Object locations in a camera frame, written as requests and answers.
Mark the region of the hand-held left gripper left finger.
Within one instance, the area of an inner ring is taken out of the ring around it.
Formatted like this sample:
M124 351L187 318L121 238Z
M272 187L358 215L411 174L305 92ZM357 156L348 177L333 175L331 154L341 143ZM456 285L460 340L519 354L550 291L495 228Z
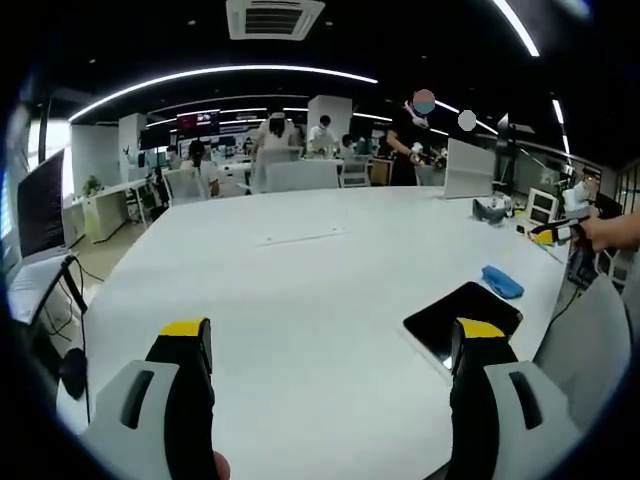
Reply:
M119 479L217 479L208 318L165 326L96 398L84 446Z

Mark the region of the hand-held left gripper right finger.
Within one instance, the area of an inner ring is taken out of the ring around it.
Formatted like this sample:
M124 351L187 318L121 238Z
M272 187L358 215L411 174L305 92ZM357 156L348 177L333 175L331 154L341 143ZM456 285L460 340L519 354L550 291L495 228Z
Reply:
M452 329L450 479L544 479L578 443L567 396L507 336L459 317Z

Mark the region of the person's right hand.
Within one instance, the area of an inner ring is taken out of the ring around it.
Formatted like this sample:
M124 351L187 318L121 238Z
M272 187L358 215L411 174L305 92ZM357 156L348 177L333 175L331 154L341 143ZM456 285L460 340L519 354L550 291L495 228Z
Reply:
M610 247L623 248L633 238L624 216L613 219L590 217L581 223L581 227L596 252Z

